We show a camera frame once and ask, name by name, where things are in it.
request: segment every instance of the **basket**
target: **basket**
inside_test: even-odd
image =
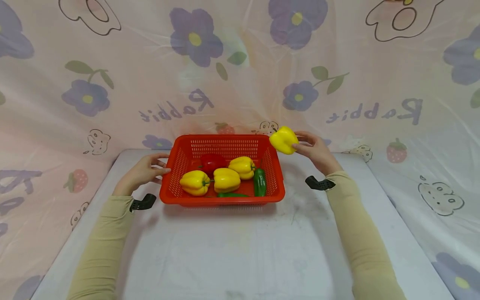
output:
[[[202,197],[191,196],[179,184],[182,176],[198,170],[200,157],[204,154],[220,154],[227,162],[239,157],[250,157],[255,165],[265,171],[267,191],[265,197],[254,197],[253,180],[242,180],[240,188],[234,193],[249,197],[219,198],[214,191],[214,182],[208,193]],[[276,150],[266,135],[182,135],[175,140],[170,152],[167,168],[172,171],[163,176],[160,199],[165,204],[182,206],[218,206],[218,205],[264,205],[279,202],[285,196],[282,169]]]

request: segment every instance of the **green cucumber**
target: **green cucumber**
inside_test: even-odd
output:
[[[226,198],[226,197],[249,197],[249,196],[244,194],[236,194],[234,192],[220,192],[218,193],[217,197]]]
[[[253,188],[255,197],[265,197],[267,194],[267,180],[265,178],[265,171],[257,168],[253,173]]]

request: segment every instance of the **black wrist strap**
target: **black wrist strap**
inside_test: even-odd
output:
[[[134,200],[132,202],[132,205],[130,205],[130,212],[133,210],[145,210],[152,208],[153,204],[156,201],[156,197],[152,194],[147,194],[145,195],[144,199],[139,201],[139,200]]]
[[[317,181],[314,176],[309,176],[307,179],[305,179],[305,183],[312,189],[312,190],[319,190],[319,191],[325,191],[333,188],[335,184],[328,180],[324,179],[322,181]]]

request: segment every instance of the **beige sleeve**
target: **beige sleeve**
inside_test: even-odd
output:
[[[133,214],[131,196],[110,196],[90,233],[67,300],[114,300],[115,285]]]
[[[360,200],[357,184],[344,171],[327,179],[335,183],[326,193],[350,263],[355,299],[405,300],[378,229]]]

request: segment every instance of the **table surface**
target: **table surface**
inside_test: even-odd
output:
[[[33,300],[66,298],[101,206],[117,181],[150,150],[120,154],[87,211],[44,277]],[[360,187],[409,300],[452,300],[440,277],[365,162],[336,154]],[[124,253],[119,299],[353,299],[351,273],[326,195],[304,180],[323,176],[300,156],[279,154],[286,196],[262,207],[184,208],[164,205],[135,213]],[[158,195],[153,183],[133,195]]]

